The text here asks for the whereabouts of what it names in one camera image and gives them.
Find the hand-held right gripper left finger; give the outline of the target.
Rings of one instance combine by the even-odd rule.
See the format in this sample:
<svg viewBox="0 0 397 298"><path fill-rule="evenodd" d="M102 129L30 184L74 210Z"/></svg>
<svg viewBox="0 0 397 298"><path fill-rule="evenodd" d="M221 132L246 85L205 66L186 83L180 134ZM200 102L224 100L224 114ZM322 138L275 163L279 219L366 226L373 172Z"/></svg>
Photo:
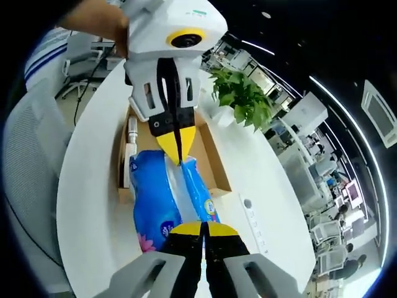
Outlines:
<svg viewBox="0 0 397 298"><path fill-rule="evenodd" d="M115 272L102 297L194 297L201 277L201 225L172 229L159 251L144 253Z"/></svg>

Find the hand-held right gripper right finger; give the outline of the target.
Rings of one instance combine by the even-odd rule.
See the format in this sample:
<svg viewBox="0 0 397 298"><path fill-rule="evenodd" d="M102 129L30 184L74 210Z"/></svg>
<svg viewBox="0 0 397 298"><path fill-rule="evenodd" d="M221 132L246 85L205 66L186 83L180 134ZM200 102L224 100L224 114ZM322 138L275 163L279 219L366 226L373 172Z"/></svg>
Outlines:
<svg viewBox="0 0 397 298"><path fill-rule="evenodd" d="M260 253L251 254L228 225L204 224L207 281L213 297L301 297L297 280Z"/></svg>

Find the person's left hand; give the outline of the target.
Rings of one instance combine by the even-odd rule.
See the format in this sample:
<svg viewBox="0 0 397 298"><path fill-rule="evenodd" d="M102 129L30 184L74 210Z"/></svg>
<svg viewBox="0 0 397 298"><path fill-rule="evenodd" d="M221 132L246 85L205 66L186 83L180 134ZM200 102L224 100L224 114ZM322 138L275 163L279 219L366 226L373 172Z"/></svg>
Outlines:
<svg viewBox="0 0 397 298"><path fill-rule="evenodd" d="M128 18L119 7L105 3L94 17L94 35L115 42L117 53L128 57Z"/></svg>

